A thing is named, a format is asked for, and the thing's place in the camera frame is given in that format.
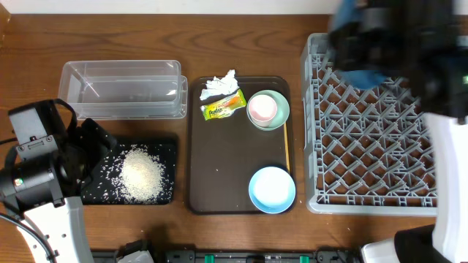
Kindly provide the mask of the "dark blue plate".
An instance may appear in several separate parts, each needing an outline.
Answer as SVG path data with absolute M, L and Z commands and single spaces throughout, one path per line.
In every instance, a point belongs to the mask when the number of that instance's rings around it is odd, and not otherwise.
M 347 23 L 361 20 L 361 12 L 356 7 L 356 0 L 343 0 L 329 23 L 329 33 L 335 31 Z M 354 88 L 369 90 L 382 84 L 388 77 L 380 72 L 370 70 L 356 70 L 345 72 L 340 70 L 342 77 Z

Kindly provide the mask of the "green bowl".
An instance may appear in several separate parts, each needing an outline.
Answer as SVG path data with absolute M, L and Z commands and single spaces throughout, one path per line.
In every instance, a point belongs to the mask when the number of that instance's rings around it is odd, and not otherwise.
M 249 113 L 249 102 L 250 100 L 260 94 L 265 94 L 271 96 L 276 104 L 277 104 L 277 113 L 275 117 L 267 122 L 259 122 L 253 119 L 253 117 Z M 278 91 L 273 90 L 263 90 L 255 93 L 252 98 L 247 103 L 247 116 L 249 120 L 258 128 L 263 131 L 273 131 L 274 129 L 278 129 L 279 127 L 283 126 L 286 123 L 287 119 L 290 115 L 290 106 L 286 98 L 279 93 Z

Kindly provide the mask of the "pink cup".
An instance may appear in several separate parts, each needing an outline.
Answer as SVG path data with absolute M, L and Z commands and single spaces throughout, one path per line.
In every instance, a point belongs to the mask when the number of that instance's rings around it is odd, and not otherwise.
M 256 121 L 267 122 L 275 117 L 277 104 L 271 96 L 260 94 L 250 100 L 249 113 Z

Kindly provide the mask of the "light blue bowl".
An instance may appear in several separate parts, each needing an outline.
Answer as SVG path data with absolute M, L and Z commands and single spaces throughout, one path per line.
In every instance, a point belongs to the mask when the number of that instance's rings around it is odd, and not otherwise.
M 249 181 L 249 198 L 263 213 L 280 214 L 295 201 L 296 188 L 292 176 L 279 167 L 264 167 Z

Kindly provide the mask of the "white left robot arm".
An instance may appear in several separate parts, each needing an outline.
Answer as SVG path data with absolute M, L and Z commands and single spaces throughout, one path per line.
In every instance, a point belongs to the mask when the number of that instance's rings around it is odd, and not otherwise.
M 83 192 L 97 192 L 98 169 L 116 139 L 88 118 L 73 135 L 48 134 L 18 146 L 12 183 L 19 232 L 36 262 L 114 262 L 94 251 L 84 223 Z

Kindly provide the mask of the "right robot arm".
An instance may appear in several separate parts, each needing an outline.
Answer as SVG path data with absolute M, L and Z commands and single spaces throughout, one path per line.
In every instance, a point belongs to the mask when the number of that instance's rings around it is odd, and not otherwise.
M 362 247 L 365 262 L 467 260 L 467 49 L 454 1 L 344 0 L 328 39 L 334 66 L 359 89 L 404 77 L 434 149 L 437 219 Z

